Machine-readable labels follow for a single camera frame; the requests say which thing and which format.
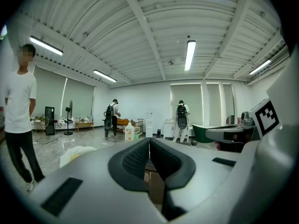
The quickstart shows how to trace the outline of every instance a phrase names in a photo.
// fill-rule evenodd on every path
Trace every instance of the cable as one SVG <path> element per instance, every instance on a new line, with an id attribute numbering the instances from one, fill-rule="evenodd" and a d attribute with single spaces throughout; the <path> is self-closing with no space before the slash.
<path id="1" fill-rule="evenodd" d="M 62 137 L 62 134 L 63 134 L 63 132 L 61 132 L 61 135 L 60 135 L 59 137 L 57 137 L 56 139 L 51 140 L 51 141 L 49 141 L 49 142 L 47 142 L 47 143 L 41 143 L 41 142 L 38 142 L 42 137 L 40 137 L 36 142 L 39 143 L 39 144 L 43 144 L 43 145 L 45 145 L 45 144 L 48 144 L 48 143 L 51 143 L 51 142 L 53 142 L 53 141 L 58 140 L 59 138 Z"/>
<path id="2" fill-rule="evenodd" d="M 61 128 L 61 126 L 62 126 L 62 124 L 61 124 L 61 123 L 59 123 L 59 122 L 55 123 L 55 125 L 57 125 L 57 126 L 58 126 L 58 128 Z"/>

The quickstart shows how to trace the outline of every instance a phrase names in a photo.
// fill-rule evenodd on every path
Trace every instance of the person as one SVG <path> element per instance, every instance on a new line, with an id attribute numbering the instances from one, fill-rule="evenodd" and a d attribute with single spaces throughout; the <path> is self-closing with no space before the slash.
<path id="1" fill-rule="evenodd" d="M 113 126 L 113 134 L 114 137 L 117 137 L 117 116 L 121 116 L 121 114 L 118 112 L 118 102 L 117 99 L 114 99 L 110 106 L 113 107 L 114 115 L 111 117 L 112 118 L 112 126 Z M 109 134 L 109 129 L 105 129 L 105 139 L 108 139 L 108 134 Z"/>
<path id="2" fill-rule="evenodd" d="M 5 138 L 14 167 L 27 183 L 27 191 L 33 189 L 34 180 L 44 178 L 33 149 L 30 116 L 36 105 L 36 79 L 28 72 L 28 63 L 33 60 L 36 49 L 24 45 L 18 53 L 19 69 L 8 75 L 5 87 Z M 21 148 L 28 158 L 34 178 L 26 169 Z"/>
<path id="3" fill-rule="evenodd" d="M 183 105 L 186 108 L 187 114 L 189 114 L 189 107 L 188 107 L 188 105 L 184 104 L 183 100 L 180 100 L 178 102 L 178 106 L 179 105 Z M 187 134 L 187 126 L 186 126 L 185 129 L 182 129 L 180 143 L 184 142 L 185 136 Z M 172 142 L 176 142 L 177 141 L 180 130 L 181 129 L 178 126 L 178 118 L 176 118 L 176 126 L 175 126 L 175 129 L 174 129 L 174 138 L 173 138 Z"/>

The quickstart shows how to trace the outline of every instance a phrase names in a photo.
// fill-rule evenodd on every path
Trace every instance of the white t-shirt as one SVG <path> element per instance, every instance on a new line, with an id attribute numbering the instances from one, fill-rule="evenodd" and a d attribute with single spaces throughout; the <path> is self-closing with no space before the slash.
<path id="1" fill-rule="evenodd" d="M 36 79 L 30 73 L 11 73 L 6 82 L 5 98 L 8 98 L 5 115 L 5 132 L 26 133 L 32 130 L 29 106 L 36 98 Z"/>
<path id="2" fill-rule="evenodd" d="M 117 116 L 115 113 L 118 112 L 118 104 L 112 102 L 110 106 L 113 106 L 114 116 Z"/>

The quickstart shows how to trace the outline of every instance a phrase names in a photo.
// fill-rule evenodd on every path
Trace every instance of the concrete floor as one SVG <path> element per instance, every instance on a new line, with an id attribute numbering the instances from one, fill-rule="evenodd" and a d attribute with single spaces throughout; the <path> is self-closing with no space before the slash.
<path id="1" fill-rule="evenodd" d="M 109 140 L 105 140 L 104 128 L 95 128 L 93 130 L 83 129 L 79 130 L 79 133 L 73 132 L 73 135 L 66 136 L 62 131 L 56 132 L 55 136 L 41 136 L 40 133 L 33 133 L 33 146 L 36 153 L 37 160 L 42 169 L 42 172 L 45 176 L 49 175 L 51 172 L 57 170 L 59 168 L 60 157 L 70 148 L 75 146 L 92 146 L 96 149 L 106 148 L 112 145 L 120 145 L 123 142 L 124 137 L 122 133 L 118 133 L 119 137 L 114 138 L 113 132 L 109 132 Z M 184 145 L 191 146 L 191 139 L 189 139 L 189 143 L 184 143 Z M 197 143 L 197 146 L 192 147 L 201 147 L 208 149 L 216 149 L 216 145 L 214 143 Z M 28 170 L 31 171 L 29 167 L 29 163 L 25 154 L 23 154 L 23 162 Z M 11 184 L 20 190 L 23 193 L 26 192 L 26 183 L 20 177 L 20 175 L 15 170 L 9 153 L 4 142 L 0 146 L 0 164 L 2 170 L 7 175 L 7 178 L 11 182 Z"/>

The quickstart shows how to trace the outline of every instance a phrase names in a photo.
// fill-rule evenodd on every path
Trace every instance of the white cabinet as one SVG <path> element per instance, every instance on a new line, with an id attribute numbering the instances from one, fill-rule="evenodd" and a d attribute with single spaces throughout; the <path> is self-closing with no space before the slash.
<path id="1" fill-rule="evenodd" d="M 164 134 L 163 138 L 173 138 L 175 128 L 175 120 L 164 122 Z"/>

